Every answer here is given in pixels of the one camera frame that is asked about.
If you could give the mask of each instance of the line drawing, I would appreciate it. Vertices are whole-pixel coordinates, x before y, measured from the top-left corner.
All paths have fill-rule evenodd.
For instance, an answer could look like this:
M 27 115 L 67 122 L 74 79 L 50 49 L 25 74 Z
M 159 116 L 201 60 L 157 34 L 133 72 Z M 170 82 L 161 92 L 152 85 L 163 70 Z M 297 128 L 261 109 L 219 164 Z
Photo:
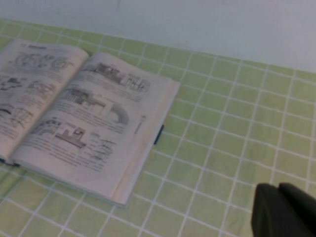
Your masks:
M 56 87 L 42 80 L 32 82 L 26 89 L 29 94 L 39 96 L 43 100 L 48 100 L 55 92 Z
M 45 133 L 54 135 L 62 122 L 63 120 L 56 117 L 44 119 L 42 122 L 39 123 L 39 125 L 36 126 L 32 133 L 38 135 L 43 135 Z
M 81 141 L 84 133 L 85 130 L 83 128 L 77 127 L 71 135 L 69 135 L 69 130 L 66 129 L 63 133 L 57 133 L 55 137 L 62 139 L 80 149 L 83 149 L 86 146 L 86 144 Z
M 13 111 L 10 118 L 12 127 L 17 128 L 19 125 L 24 129 L 24 125 L 32 121 L 33 114 L 23 108 L 17 108 Z
M 93 98 L 93 96 L 94 94 L 90 91 L 73 87 L 64 92 L 62 99 L 72 101 L 76 104 L 82 105 L 83 107 L 102 113 L 106 104 Z

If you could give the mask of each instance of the green tiled table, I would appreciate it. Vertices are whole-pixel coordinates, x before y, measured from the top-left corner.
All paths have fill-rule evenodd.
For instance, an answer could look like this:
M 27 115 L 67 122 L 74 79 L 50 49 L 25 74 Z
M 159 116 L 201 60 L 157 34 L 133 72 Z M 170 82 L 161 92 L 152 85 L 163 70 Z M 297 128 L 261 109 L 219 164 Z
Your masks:
M 103 51 L 182 82 L 126 209 L 0 167 L 0 236 L 251 236 L 255 185 L 316 196 L 316 75 L 70 29 L 0 20 L 14 38 Z

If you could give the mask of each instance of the dark plastic object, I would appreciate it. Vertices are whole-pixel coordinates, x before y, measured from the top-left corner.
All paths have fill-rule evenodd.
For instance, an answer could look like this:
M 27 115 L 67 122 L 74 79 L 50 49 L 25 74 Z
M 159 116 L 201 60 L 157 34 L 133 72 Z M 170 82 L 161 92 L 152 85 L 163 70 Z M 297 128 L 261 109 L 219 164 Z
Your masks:
M 254 237 L 316 237 L 316 199 L 292 184 L 259 184 L 251 226 Z

